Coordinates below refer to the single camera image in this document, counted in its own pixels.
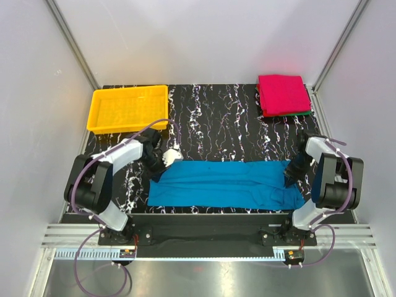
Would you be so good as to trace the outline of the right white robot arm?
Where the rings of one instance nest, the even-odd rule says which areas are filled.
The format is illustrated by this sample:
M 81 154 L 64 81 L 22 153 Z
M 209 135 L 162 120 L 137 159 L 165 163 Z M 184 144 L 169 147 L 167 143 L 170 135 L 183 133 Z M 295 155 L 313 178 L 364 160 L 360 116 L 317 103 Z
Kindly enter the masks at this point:
M 279 237 L 288 245 L 314 236 L 318 224 L 331 215 L 357 208 L 361 198 L 364 161 L 334 146 L 339 140 L 310 132 L 298 132 L 298 153 L 284 170 L 285 187 L 300 181 L 316 164 L 311 198 L 282 223 Z

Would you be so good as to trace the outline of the blue t shirt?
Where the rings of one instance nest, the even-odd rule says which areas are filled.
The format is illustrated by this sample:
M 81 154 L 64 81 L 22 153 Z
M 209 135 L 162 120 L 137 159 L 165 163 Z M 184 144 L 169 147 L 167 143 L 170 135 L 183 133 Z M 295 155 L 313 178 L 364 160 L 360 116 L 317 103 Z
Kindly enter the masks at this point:
M 295 210 L 304 205 L 296 185 L 285 187 L 287 161 L 181 161 L 150 183 L 151 207 Z

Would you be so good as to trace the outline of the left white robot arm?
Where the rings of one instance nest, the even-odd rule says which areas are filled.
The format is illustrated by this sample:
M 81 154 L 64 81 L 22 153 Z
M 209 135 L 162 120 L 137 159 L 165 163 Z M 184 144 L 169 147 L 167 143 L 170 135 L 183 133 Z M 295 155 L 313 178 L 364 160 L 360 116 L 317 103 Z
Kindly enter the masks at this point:
M 132 218 L 112 201 L 113 176 L 128 164 L 141 161 L 148 178 L 159 182 L 166 170 L 161 143 L 161 134 L 148 128 L 139 135 L 129 135 L 102 153 L 78 155 L 67 180 L 64 200 L 77 213 L 96 219 L 103 236 L 120 245 L 133 244 L 138 236 Z

